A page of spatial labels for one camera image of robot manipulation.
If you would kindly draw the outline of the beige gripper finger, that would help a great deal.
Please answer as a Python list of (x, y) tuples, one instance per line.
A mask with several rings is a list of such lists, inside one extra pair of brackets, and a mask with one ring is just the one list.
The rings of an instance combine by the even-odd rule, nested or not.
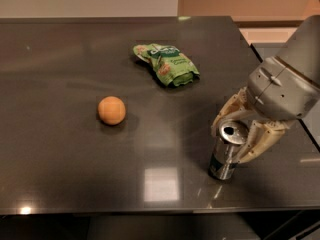
[(217, 130), (222, 122), (245, 119), (255, 113), (256, 111), (248, 102), (247, 88), (243, 87), (223, 105), (211, 125), (211, 135), (217, 136)]
[(236, 164), (248, 163), (276, 144), (295, 120), (253, 120), (248, 138), (233, 158)]

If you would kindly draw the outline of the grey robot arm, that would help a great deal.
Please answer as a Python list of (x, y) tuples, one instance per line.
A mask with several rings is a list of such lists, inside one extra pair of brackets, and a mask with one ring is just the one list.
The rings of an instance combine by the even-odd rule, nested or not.
[(236, 163), (247, 163), (272, 147), (319, 98), (320, 16), (313, 15), (249, 75), (247, 85), (224, 104), (212, 128), (256, 116), (234, 158)]

